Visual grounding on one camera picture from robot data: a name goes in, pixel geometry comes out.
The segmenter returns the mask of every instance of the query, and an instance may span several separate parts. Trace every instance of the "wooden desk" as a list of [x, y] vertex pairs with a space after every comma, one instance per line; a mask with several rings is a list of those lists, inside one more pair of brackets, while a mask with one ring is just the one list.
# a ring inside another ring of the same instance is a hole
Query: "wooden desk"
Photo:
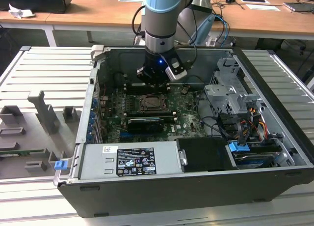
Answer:
[[[72, 0], [65, 14], [50, 14], [46, 24], [130, 27], [140, 6], [138, 2], [118, 0]], [[141, 17], [138, 16], [135, 23], [140, 22]]]
[[[296, 0], [267, 0], [269, 5], [282, 5]], [[311, 13], [291, 13], [286, 6], [277, 6], [280, 11], [251, 10], [246, 5], [226, 5], [222, 9], [224, 19], [230, 25], [230, 36], [265, 37], [286, 39], [314, 39], [314, 15]], [[220, 14], [220, 9], [213, 9]], [[222, 24], [215, 22], [212, 31], [221, 31]]]
[[[268, 0], [270, 4], [296, 0]], [[91, 31], [131, 32], [131, 20], [138, 2], [119, 2], [118, 0], [72, 0], [65, 14], [35, 13], [34, 18], [14, 18], [8, 12], [0, 12], [0, 24], [5, 28], [43, 29], [50, 46], [56, 46], [53, 30], [85, 30], [88, 39]], [[222, 9], [224, 19], [230, 24], [229, 36], [285, 38], [314, 40], [314, 15], [291, 13], [285, 6], [280, 11], [251, 10], [246, 5], [226, 5]], [[220, 14], [217, 6], [213, 8]], [[141, 21], [136, 18], [135, 24]], [[222, 30], [221, 22], [215, 22], [210, 35], [216, 37]]]

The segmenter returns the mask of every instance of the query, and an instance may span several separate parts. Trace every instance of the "motherboard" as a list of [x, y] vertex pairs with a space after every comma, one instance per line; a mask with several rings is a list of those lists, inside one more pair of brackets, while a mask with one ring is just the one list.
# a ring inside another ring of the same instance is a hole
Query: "motherboard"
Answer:
[[169, 85], [165, 93], [115, 88], [101, 100], [105, 143], [174, 141], [205, 137], [196, 112], [196, 91]]

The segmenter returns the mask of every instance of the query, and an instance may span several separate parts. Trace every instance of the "power supply label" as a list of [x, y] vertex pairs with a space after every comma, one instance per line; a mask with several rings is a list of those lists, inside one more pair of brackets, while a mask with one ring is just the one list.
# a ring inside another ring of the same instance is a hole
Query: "power supply label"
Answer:
[[117, 150], [117, 175], [134, 176], [156, 174], [154, 148]]

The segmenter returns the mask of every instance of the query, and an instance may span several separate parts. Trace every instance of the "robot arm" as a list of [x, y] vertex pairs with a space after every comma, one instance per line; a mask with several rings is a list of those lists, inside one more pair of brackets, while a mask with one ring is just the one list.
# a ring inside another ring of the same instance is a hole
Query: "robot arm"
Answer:
[[[179, 14], [190, 5], [203, 16], [211, 13], [210, 0], [145, 0], [146, 54], [143, 67], [137, 71], [144, 83], [160, 86], [187, 75], [193, 62], [180, 59], [174, 41]], [[190, 25], [195, 27], [194, 20]]]

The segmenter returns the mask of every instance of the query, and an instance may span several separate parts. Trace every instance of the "blue cable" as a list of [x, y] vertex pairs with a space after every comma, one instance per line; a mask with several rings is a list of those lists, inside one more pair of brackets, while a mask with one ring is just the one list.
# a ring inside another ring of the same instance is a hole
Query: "blue cable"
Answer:
[[215, 17], [217, 17], [217, 18], [224, 24], [224, 26], [225, 26], [225, 37], [224, 37], [224, 41], [222, 41], [222, 43], [221, 43], [221, 45], [220, 45], [220, 47], [222, 47], [223, 44], [224, 44], [224, 42], [226, 41], [227, 35], [228, 35], [227, 24], [226, 24], [226, 22], [225, 22], [221, 17], [219, 17], [219, 16], [216, 15], [216, 14], [214, 14], [214, 15], [215, 15]]

